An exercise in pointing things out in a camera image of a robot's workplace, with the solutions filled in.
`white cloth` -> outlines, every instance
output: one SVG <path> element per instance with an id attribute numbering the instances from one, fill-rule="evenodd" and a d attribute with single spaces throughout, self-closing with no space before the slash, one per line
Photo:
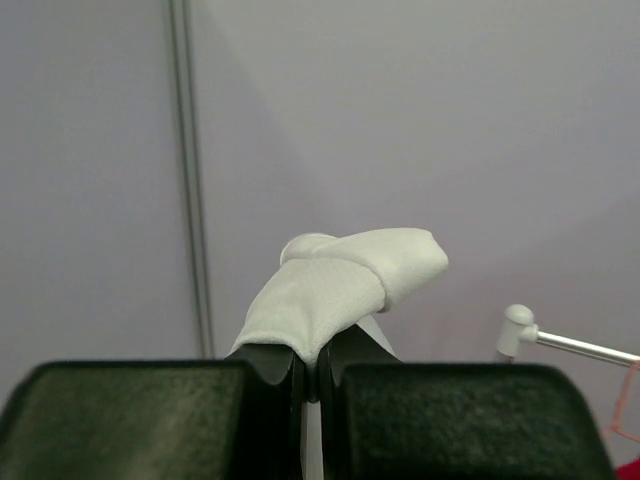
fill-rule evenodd
<path id="1" fill-rule="evenodd" d="M 315 365 L 335 334 L 360 321 L 391 352 L 368 316 L 423 287 L 448 259 L 430 232 L 392 228 L 344 238 L 302 235 L 284 248 L 280 263 L 251 304 L 232 351 L 247 343 L 284 344 Z"/>

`light purple wall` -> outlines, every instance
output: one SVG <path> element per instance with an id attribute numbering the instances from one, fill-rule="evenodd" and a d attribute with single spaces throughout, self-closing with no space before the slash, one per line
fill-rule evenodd
<path id="1" fill-rule="evenodd" d="M 162 3 L 0 7 L 0 404 L 36 364 L 193 357 Z"/>
<path id="2" fill-rule="evenodd" d="M 389 226 L 432 230 L 451 258 L 381 317 L 404 359 L 490 359 L 516 302 L 640 351 L 640 2 L 193 7 L 218 354 L 290 237 Z M 608 420 L 623 369 L 523 358 L 559 365 Z"/>

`metal pole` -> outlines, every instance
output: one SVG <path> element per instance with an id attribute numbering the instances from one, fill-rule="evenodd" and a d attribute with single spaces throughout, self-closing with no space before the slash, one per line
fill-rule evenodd
<path id="1" fill-rule="evenodd" d="M 565 352 L 576 353 L 584 357 L 595 358 L 625 367 L 630 367 L 633 363 L 640 361 L 640 355 L 633 355 L 631 353 L 625 353 L 592 343 L 581 342 L 579 340 L 540 331 L 537 334 L 535 342 L 540 345 L 546 345 L 547 347 L 557 348 Z"/>
<path id="2" fill-rule="evenodd" d="M 170 33 L 170 61 L 180 143 L 186 213 L 189 229 L 191 272 L 197 315 L 198 348 L 201 358 L 213 358 L 213 327 L 207 273 L 206 232 L 202 207 L 202 186 L 198 160 L 195 97 L 191 64 L 189 1 L 165 0 Z"/>

